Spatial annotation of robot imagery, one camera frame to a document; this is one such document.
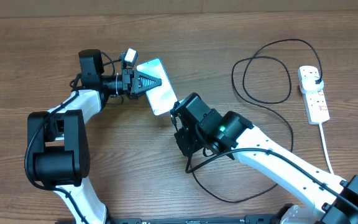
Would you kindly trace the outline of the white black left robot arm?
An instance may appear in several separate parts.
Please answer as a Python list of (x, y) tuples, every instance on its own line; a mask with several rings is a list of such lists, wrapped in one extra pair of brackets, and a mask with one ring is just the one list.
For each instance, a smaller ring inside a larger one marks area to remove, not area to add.
[(69, 83), (70, 96), (48, 111), (27, 118), (27, 149), (24, 170), (29, 182), (40, 190), (56, 193), (71, 211), (75, 223), (112, 223), (88, 177), (90, 150), (85, 124), (106, 106), (108, 99), (126, 95), (137, 99), (150, 88), (142, 83), (146, 74), (134, 70), (138, 53), (120, 54), (120, 73), (105, 75), (109, 59), (99, 49), (78, 54), (81, 72)]

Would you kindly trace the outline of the Samsung Galaxy smartphone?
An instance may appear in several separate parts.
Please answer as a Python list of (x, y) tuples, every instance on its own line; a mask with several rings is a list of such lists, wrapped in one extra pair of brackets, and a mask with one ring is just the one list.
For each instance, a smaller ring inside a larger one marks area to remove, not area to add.
[(146, 91), (146, 96), (154, 115), (169, 112), (178, 101), (160, 58), (154, 58), (136, 66), (137, 71), (159, 78), (162, 84)]

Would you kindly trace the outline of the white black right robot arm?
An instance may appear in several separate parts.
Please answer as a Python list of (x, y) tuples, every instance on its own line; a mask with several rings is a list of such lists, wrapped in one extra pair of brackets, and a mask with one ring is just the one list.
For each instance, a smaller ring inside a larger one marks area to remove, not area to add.
[(285, 205), (272, 223), (358, 223), (358, 176), (350, 181), (321, 170), (281, 147), (243, 116), (229, 111), (221, 116), (192, 93), (178, 101), (163, 67), (143, 68), (147, 98), (155, 115), (170, 112), (181, 122), (175, 139), (182, 154), (192, 159), (202, 148), (213, 156), (193, 166), (193, 173), (228, 156), (263, 173), (299, 199), (304, 207)]

